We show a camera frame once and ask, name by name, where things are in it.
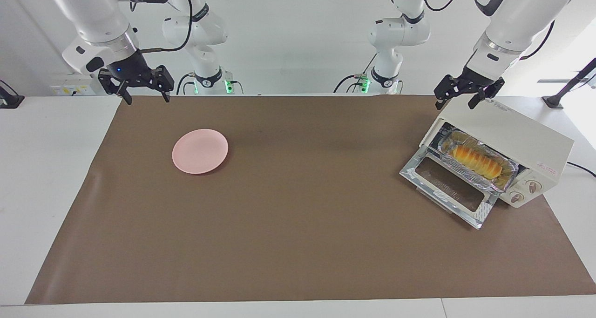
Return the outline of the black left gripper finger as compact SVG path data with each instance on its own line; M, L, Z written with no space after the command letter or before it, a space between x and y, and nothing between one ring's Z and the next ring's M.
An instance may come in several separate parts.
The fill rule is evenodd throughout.
M458 97L460 94L457 79L449 74L445 75L434 89L435 108L442 110L449 100Z
M474 109L477 106L477 104L479 104L481 101L486 99L493 99L504 84L504 78L500 77L493 84L488 85L487 87L478 88L477 93L475 93L475 95L473 95L471 100L468 102L468 107L470 109Z

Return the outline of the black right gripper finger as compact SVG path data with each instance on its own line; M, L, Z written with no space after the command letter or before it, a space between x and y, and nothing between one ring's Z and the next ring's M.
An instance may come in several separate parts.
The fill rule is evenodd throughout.
M157 66L150 70L150 89L158 91L166 103L170 103L170 92L175 81L166 66Z
M127 105L132 105L132 96L128 93L128 80L119 81L119 84L115 84L109 70L99 70L98 81L108 95L121 97Z

